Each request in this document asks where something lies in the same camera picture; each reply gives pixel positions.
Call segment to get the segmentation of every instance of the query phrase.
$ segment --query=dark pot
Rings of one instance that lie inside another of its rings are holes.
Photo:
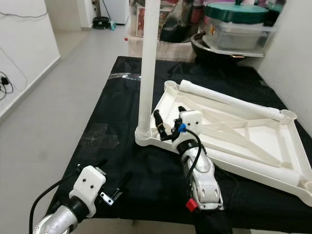
[[[198,33],[191,37],[192,48],[197,55],[197,59],[207,62],[239,62],[245,57],[241,55],[223,55],[212,52],[203,41],[205,33]]]

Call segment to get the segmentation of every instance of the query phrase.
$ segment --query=blue clip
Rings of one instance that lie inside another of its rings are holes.
[[[186,132],[186,125],[184,123],[182,123],[177,131],[179,133],[185,133]]]

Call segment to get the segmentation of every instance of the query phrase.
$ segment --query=clear plastic box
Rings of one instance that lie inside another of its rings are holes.
[[[275,31],[275,27],[263,24],[225,23],[209,18],[203,40],[215,53],[263,57],[264,49]]]

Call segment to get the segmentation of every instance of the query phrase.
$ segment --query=white refrigerator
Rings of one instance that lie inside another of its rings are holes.
[[[129,18],[129,0],[100,0],[101,16],[108,17],[103,1],[107,7],[109,15],[117,24],[126,24]]]

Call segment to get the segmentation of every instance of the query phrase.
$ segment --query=black table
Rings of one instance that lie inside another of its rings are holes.
[[[112,73],[141,71],[141,59],[118,57]],[[236,65],[194,64],[157,61],[154,83],[153,108],[163,94],[166,80],[180,83],[187,79],[194,84],[255,104],[286,109],[275,92],[250,67]],[[135,143],[138,119],[140,82],[137,78],[111,78],[98,100],[88,125],[66,169],[65,175],[82,166],[94,165],[106,158],[101,169],[108,175],[105,184],[111,192],[128,172],[134,173],[127,194],[113,207],[97,205],[95,218],[124,218],[193,223],[187,201],[186,180],[180,156],[154,146],[140,147]],[[312,139],[296,122],[310,163]],[[234,228],[275,230],[282,232],[312,233],[312,208],[299,198],[233,175],[216,170],[227,215]],[[48,213],[57,207],[61,197],[68,197],[77,177],[62,184],[57,190]]]

